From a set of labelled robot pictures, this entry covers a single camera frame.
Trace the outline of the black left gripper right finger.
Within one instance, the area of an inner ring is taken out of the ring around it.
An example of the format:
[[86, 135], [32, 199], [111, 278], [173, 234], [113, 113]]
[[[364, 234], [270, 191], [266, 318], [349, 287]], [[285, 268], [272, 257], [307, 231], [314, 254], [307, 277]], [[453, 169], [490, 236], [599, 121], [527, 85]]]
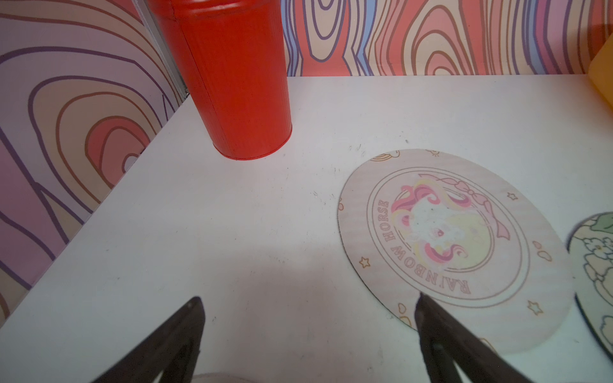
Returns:
[[420, 294], [415, 321], [421, 354], [432, 382], [460, 382], [459, 370], [472, 382], [529, 381], [429, 295]]

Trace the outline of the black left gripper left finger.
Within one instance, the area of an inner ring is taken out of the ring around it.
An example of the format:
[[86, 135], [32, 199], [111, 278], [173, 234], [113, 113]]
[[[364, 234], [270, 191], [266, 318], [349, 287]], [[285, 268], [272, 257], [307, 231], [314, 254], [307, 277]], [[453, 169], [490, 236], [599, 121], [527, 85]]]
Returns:
[[205, 324], [201, 298], [195, 296], [96, 382], [190, 382]]

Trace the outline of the pink rainbow horse coaster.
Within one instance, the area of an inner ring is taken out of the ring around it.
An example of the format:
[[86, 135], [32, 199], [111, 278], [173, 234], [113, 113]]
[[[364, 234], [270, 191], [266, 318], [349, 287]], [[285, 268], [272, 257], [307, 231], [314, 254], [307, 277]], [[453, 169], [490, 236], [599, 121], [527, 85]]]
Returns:
[[359, 279], [409, 327], [427, 295], [512, 354], [551, 338], [574, 300], [571, 260], [549, 221], [458, 156], [407, 149], [361, 164], [343, 186], [338, 229]]

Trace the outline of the green floral bear coaster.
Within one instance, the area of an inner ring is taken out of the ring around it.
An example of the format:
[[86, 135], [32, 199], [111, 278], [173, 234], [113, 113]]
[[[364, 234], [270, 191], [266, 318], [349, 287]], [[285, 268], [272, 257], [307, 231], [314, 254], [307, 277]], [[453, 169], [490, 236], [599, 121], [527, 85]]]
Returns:
[[576, 302], [600, 347], [612, 358], [612, 213], [578, 223], [568, 236]]

